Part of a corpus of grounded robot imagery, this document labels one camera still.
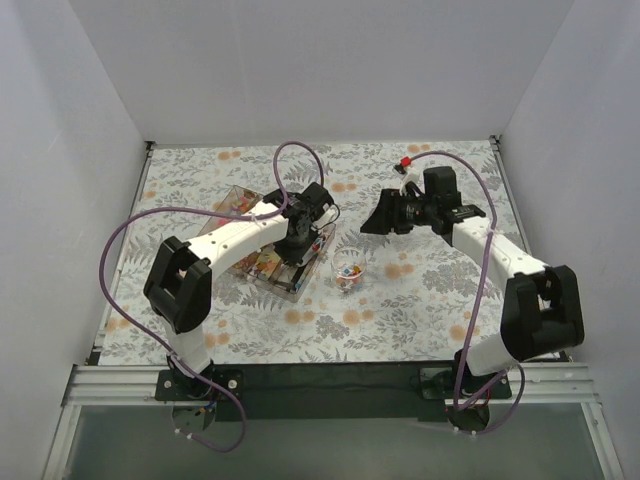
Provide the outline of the clear glass jar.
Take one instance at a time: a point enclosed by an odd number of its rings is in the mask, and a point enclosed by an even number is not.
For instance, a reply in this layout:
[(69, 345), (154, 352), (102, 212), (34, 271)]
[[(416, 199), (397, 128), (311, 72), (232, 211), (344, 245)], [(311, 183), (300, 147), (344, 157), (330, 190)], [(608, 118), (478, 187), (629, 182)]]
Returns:
[(364, 285), (366, 256), (360, 248), (349, 246), (335, 251), (331, 269), (333, 282), (341, 294), (351, 294)]

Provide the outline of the clear compartment candy box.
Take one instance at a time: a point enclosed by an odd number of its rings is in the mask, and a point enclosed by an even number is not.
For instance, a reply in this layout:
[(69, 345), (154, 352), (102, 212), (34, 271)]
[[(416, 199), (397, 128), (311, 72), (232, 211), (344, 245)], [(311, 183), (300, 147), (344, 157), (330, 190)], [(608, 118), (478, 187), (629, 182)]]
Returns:
[[(244, 215), (261, 199), (260, 193), (233, 185), (226, 197), (219, 204), (215, 204), (216, 212)], [(319, 232), (319, 237), (310, 250), (309, 262), (305, 266), (287, 265), (277, 255), (274, 246), (268, 245), (237, 262), (225, 272), (225, 275), (251, 283), (287, 301), (297, 302), (334, 239), (335, 229), (336, 225), (330, 224)]]

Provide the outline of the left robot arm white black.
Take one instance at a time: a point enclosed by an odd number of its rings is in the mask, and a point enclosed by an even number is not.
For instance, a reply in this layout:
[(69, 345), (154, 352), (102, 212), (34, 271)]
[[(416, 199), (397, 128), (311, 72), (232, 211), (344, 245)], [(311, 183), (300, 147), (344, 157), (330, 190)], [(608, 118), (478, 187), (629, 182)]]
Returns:
[(188, 398), (203, 399), (213, 386), (202, 323), (211, 310), (214, 281), (268, 246), (288, 266), (307, 265), (317, 255), (321, 228), (334, 205), (328, 190), (316, 182), (301, 193), (276, 190), (247, 213), (247, 220), (233, 219), (188, 241), (170, 237), (161, 243), (143, 293), (163, 319), (168, 364)]

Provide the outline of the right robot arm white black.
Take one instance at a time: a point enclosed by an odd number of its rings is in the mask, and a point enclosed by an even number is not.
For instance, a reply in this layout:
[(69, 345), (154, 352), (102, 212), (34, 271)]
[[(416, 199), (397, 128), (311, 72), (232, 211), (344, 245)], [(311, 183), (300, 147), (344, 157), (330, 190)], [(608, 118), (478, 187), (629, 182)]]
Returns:
[(495, 374), (583, 343), (579, 287), (572, 269), (552, 267), (498, 233), (483, 210), (463, 202), (451, 167), (418, 172), (403, 160), (394, 169), (400, 186), (382, 190), (361, 232), (402, 235), (428, 226), (480, 266), (481, 280), (503, 294), (498, 332), (454, 357), (455, 393), (475, 397)]

